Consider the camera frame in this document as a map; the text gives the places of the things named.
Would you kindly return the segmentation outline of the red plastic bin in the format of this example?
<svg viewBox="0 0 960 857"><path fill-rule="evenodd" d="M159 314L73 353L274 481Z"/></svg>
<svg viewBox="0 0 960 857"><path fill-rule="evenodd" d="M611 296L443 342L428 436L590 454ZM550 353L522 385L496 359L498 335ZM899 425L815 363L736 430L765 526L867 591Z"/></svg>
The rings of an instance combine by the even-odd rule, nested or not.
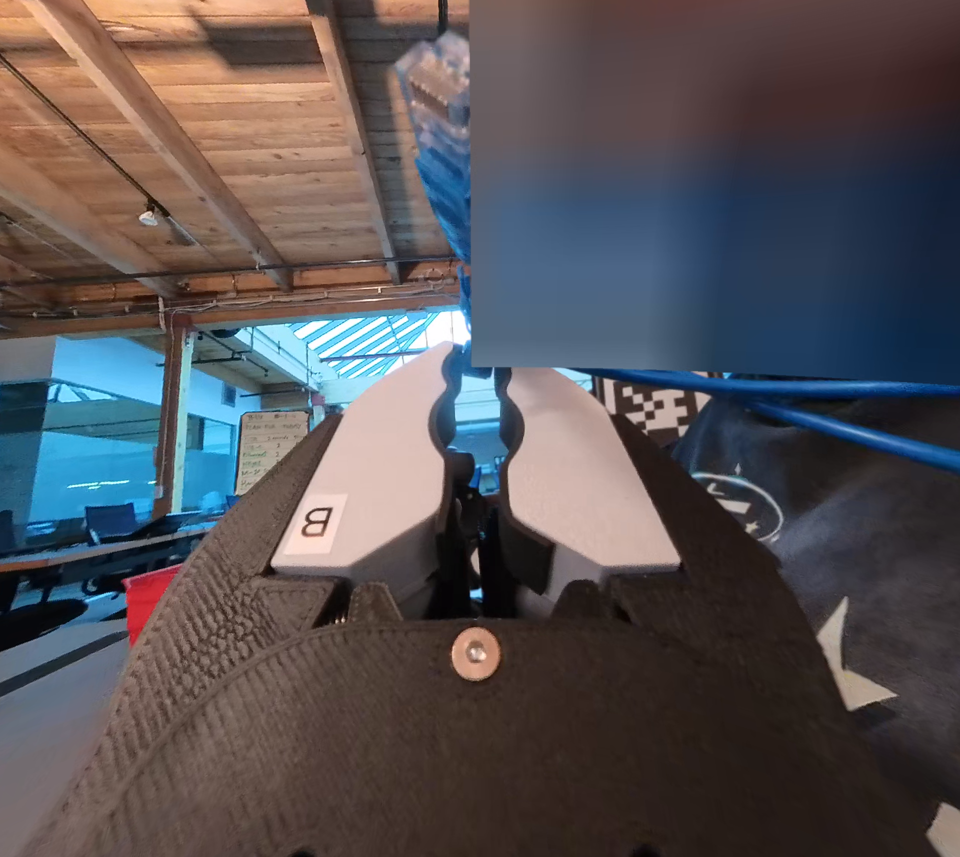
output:
<svg viewBox="0 0 960 857"><path fill-rule="evenodd" d="M127 638L131 647L137 643L155 608L182 568L182 564L176 564L122 579Z"/></svg>

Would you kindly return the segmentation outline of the wooden desk with black legs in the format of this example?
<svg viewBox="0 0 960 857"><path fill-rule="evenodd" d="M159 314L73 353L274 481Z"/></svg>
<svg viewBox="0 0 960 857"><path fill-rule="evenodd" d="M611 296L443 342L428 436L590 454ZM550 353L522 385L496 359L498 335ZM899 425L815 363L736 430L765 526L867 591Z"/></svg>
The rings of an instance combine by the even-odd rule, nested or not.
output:
<svg viewBox="0 0 960 857"><path fill-rule="evenodd" d="M100 544L96 546L72 547L35 553L9 555L1 559L2 574L22 574L33 570L65 566L86 560L99 559L108 555L127 552L141 552L148 549L174 545L184 540L199 539L213 527L213 523L202 523L184 527L176 532L137 540Z"/></svg>

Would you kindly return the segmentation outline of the wide handwritten whiteboard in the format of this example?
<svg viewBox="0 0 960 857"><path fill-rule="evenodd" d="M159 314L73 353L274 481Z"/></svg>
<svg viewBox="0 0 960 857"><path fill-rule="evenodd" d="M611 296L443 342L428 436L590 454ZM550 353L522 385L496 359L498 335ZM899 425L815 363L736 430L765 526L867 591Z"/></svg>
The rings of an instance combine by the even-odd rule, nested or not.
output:
<svg viewBox="0 0 960 857"><path fill-rule="evenodd" d="M242 497L302 441L311 412L303 409L249 411L241 416L233 494Z"/></svg>

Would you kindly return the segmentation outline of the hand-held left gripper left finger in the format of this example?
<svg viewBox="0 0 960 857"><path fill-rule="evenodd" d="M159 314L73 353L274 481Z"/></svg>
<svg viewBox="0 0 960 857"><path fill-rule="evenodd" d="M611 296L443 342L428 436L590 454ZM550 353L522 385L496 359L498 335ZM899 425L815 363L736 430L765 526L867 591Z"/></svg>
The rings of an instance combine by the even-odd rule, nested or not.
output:
<svg viewBox="0 0 960 857"><path fill-rule="evenodd" d="M270 562L283 575L429 580L450 507L460 387L450 341L382 377L343 413Z"/></svg>

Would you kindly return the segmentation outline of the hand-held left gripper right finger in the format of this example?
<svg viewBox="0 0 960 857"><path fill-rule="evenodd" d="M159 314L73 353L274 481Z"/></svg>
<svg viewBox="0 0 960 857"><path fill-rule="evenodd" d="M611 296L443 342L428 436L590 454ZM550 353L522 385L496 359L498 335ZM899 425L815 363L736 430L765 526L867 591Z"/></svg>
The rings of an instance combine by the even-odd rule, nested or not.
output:
<svg viewBox="0 0 960 857"><path fill-rule="evenodd" d="M510 573L676 571L679 551L606 408L552 368L500 371L496 387Z"/></svg>

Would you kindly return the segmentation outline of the black office chair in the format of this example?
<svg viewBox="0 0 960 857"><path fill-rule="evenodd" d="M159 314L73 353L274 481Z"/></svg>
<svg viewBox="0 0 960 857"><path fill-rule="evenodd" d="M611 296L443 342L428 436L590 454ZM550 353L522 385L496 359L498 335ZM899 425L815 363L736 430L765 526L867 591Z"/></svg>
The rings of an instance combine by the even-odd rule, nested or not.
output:
<svg viewBox="0 0 960 857"><path fill-rule="evenodd" d="M95 546L126 541L138 530L134 502L88 505L83 515L88 540Z"/></svg>

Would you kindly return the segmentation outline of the person's dark printed shirt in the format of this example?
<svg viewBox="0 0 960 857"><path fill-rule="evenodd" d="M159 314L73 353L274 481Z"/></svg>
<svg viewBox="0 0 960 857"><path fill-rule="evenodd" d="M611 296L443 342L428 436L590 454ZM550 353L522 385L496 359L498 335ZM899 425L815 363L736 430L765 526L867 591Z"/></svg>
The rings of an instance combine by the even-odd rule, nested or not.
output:
<svg viewBox="0 0 960 857"><path fill-rule="evenodd" d="M937 854L958 855L958 473L729 397L674 457L778 558L884 776Z"/></svg>

